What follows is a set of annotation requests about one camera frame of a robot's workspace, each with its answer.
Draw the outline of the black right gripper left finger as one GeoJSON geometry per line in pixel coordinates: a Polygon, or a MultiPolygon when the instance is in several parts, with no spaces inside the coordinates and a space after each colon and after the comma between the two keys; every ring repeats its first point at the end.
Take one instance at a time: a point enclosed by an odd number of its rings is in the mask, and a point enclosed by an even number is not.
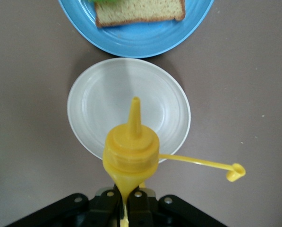
{"type": "Polygon", "coordinates": [[[11,224],[9,227],[119,227],[121,196],[99,190],[90,200],[74,193],[11,224]]]}

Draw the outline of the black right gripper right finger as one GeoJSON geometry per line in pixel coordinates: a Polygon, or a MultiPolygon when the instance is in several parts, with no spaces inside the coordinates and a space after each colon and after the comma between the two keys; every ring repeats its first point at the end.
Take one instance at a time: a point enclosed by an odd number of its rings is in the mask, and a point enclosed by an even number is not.
{"type": "Polygon", "coordinates": [[[224,227],[225,225],[175,195],[156,199],[150,189],[135,189],[128,197],[130,227],[224,227]]]}

